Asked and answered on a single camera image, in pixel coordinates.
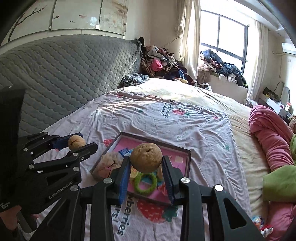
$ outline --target pink tray liner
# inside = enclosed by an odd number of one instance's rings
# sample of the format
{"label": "pink tray liner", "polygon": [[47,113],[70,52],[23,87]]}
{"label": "pink tray liner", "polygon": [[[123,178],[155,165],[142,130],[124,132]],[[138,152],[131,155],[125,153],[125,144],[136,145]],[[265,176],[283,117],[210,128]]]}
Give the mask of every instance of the pink tray liner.
{"label": "pink tray liner", "polygon": [[[141,143],[144,143],[144,142],[140,141],[140,140],[132,140],[132,139],[129,139],[126,137],[122,137],[113,151],[117,152],[117,151],[120,151],[125,148],[133,149]],[[161,149],[164,156],[170,157],[170,161],[172,163],[172,166],[179,168],[184,175],[185,169],[186,169],[186,160],[187,160],[186,153],[181,153],[181,152],[174,151],[172,149],[166,149],[166,148],[162,148],[162,147],[160,147],[160,149]],[[176,156],[182,157],[183,163],[175,162]],[[139,187],[141,189],[147,189],[149,187],[149,185],[141,182],[139,184]],[[131,184],[131,182],[129,182],[129,184],[128,184],[128,192],[136,193],[134,190],[134,186]],[[157,189],[155,189],[154,192],[151,193],[149,196],[145,196],[145,198],[148,198],[148,199],[151,199],[154,201],[158,201],[158,202],[162,202],[162,203],[170,203],[168,197],[165,196],[164,194],[162,194],[162,192]]]}

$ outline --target green cloth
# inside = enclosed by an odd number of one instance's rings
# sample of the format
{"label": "green cloth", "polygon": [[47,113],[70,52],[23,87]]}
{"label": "green cloth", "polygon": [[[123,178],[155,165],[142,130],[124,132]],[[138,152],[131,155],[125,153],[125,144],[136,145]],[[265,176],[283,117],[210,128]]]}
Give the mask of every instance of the green cloth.
{"label": "green cloth", "polygon": [[291,152],[291,156],[292,156],[292,159],[294,161],[294,165],[295,165],[295,160],[296,160],[296,134],[294,134],[292,136],[292,139],[291,139],[291,142],[290,142],[290,152]]}
{"label": "green cloth", "polygon": [[263,177],[263,200],[296,202],[296,166],[282,166]]}

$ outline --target white wall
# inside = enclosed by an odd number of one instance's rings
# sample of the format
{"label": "white wall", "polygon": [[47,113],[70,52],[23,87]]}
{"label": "white wall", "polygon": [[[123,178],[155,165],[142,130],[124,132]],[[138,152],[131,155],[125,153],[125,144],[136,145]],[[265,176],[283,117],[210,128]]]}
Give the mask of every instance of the white wall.
{"label": "white wall", "polygon": [[[25,36],[17,36],[16,39],[12,39],[7,42],[7,37],[0,47],[0,54],[27,42],[34,40],[68,34],[94,34],[103,35],[125,39],[136,39],[141,36],[145,39],[145,45],[150,44],[150,29],[151,29],[151,12],[150,12],[150,0],[129,0],[127,23],[126,23],[126,35],[120,35],[111,32],[100,31],[96,29],[63,29],[63,30],[48,30],[35,33],[34,27],[28,28]],[[46,15],[46,26],[48,26],[48,16]]]}
{"label": "white wall", "polygon": [[151,7],[150,0],[129,0],[125,39],[143,37],[145,46],[150,45]]}
{"label": "white wall", "polygon": [[290,102],[293,110],[296,110],[296,56],[282,56],[281,81],[290,89]]}
{"label": "white wall", "polygon": [[237,86],[236,83],[219,80],[218,77],[210,75],[211,81],[208,83],[214,93],[227,96],[235,101],[245,104],[248,89],[243,86]]}
{"label": "white wall", "polygon": [[[266,72],[264,79],[260,86],[260,93],[264,90],[265,87],[269,88],[271,91],[274,91],[276,85],[281,81],[280,75],[280,65],[281,65],[281,56],[274,55],[275,53],[282,53],[283,49],[281,47],[282,40],[279,36],[273,32],[268,32],[268,59],[266,65]],[[279,88],[276,91],[276,94],[281,96],[282,89]]]}
{"label": "white wall", "polygon": [[169,52],[175,53],[179,59],[180,38],[177,38],[175,27],[177,25],[177,0],[150,0],[152,6],[150,43],[157,47],[165,47]]}
{"label": "white wall", "polygon": [[283,29],[277,18],[267,10],[258,0],[235,0],[236,2],[246,6],[246,8],[239,8],[248,16],[263,23],[269,29],[277,31]]}

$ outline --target pink clothing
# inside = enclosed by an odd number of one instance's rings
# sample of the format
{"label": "pink clothing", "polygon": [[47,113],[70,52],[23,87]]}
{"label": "pink clothing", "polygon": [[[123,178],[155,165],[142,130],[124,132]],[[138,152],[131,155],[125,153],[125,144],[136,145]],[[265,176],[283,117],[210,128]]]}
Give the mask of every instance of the pink clothing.
{"label": "pink clothing", "polygon": [[271,171],[293,165],[290,152],[293,132],[278,114],[268,107],[257,105],[251,110],[249,126],[266,153]]}
{"label": "pink clothing", "polygon": [[[271,171],[294,164],[289,146],[293,132],[278,114],[268,107],[257,105],[251,110],[249,126],[251,133],[258,138],[266,153]],[[290,226],[295,213],[296,208],[293,203],[270,202],[267,223],[274,230],[267,240],[280,240]]]}
{"label": "pink clothing", "polygon": [[151,64],[151,69],[153,71],[161,71],[163,69],[163,65],[158,59],[153,59]]}

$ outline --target clothing pile on windowsill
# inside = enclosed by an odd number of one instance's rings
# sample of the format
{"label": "clothing pile on windowsill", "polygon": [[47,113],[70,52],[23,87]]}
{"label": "clothing pile on windowsill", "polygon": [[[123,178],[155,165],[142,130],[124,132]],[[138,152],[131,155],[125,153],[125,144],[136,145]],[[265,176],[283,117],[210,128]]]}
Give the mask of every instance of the clothing pile on windowsill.
{"label": "clothing pile on windowsill", "polygon": [[197,86],[196,80],[187,74],[187,69],[174,58],[174,53],[169,53],[166,48],[159,48],[155,45],[144,47],[145,41],[143,37],[140,37],[139,41],[142,43],[141,68],[143,74],[153,78],[180,81]]}
{"label": "clothing pile on windowsill", "polygon": [[200,54],[200,59],[202,61],[199,61],[198,83],[210,82],[210,74],[219,74],[220,80],[235,82],[238,86],[248,88],[242,73],[234,64],[224,63],[222,59],[210,49],[201,51]]}

